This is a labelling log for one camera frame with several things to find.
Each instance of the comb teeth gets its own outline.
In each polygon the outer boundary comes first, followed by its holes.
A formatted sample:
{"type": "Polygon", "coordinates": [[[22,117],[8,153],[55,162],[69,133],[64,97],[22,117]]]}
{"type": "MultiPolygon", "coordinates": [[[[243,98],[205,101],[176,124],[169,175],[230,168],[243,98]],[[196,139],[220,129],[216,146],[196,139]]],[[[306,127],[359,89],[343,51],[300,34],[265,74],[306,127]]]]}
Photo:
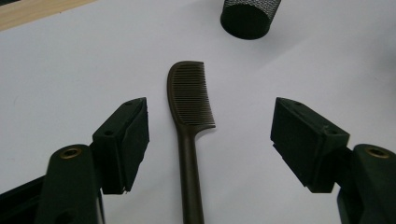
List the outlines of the comb teeth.
{"type": "Polygon", "coordinates": [[[169,73],[168,88],[175,116],[184,124],[215,124],[206,91],[204,63],[175,64],[169,73]]]}

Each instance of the white table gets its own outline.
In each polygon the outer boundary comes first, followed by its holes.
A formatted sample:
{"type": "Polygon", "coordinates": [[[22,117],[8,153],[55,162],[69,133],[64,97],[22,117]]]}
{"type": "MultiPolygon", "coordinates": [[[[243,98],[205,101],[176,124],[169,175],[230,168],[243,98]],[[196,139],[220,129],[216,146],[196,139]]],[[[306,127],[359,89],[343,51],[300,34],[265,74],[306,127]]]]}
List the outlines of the white table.
{"type": "Polygon", "coordinates": [[[396,2],[284,1],[268,35],[226,33],[223,1],[104,1],[0,33],[0,193],[42,176],[57,149],[92,141],[125,101],[148,98],[150,143],[133,189],[105,196],[107,223],[182,223],[166,78],[205,63],[217,129],[197,138],[205,222],[339,223],[270,140],[277,96],[396,151],[396,2]]]}

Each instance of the mesh pen holder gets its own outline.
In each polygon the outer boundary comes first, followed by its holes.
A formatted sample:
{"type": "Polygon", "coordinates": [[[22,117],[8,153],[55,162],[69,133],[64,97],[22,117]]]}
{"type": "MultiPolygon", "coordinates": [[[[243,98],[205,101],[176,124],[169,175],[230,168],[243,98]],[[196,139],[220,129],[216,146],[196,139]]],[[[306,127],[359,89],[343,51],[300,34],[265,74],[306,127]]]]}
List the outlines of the mesh pen holder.
{"type": "Polygon", "coordinates": [[[220,22],[225,31],[242,39],[258,39],[270,30],[281,0],[225,0],[220,22]]]}

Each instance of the wooden edge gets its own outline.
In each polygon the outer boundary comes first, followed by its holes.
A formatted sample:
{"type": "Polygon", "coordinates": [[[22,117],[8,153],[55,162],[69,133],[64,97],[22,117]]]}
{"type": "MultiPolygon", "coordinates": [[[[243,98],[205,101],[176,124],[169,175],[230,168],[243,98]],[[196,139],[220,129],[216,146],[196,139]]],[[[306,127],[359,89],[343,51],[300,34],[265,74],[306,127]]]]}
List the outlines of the wooden edge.
{"type": "Polygon", "coordinates": [[[0,31],[96,0],[21,0],[0,6],[0,31]]]}

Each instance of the black comb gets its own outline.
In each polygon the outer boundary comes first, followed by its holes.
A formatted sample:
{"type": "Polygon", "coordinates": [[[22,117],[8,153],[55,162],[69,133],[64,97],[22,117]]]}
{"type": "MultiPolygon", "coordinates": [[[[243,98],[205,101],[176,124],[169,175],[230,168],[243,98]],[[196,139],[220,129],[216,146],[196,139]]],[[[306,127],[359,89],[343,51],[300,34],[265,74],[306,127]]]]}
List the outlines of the black comb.
{"type": "Polygon", "coordinates": [[[195,135],[216,127],[206,91],[204,63],[174,64],[169,71],[167,92],[177,128],[183,220],[185,224],[203,224],[195,135]]]}

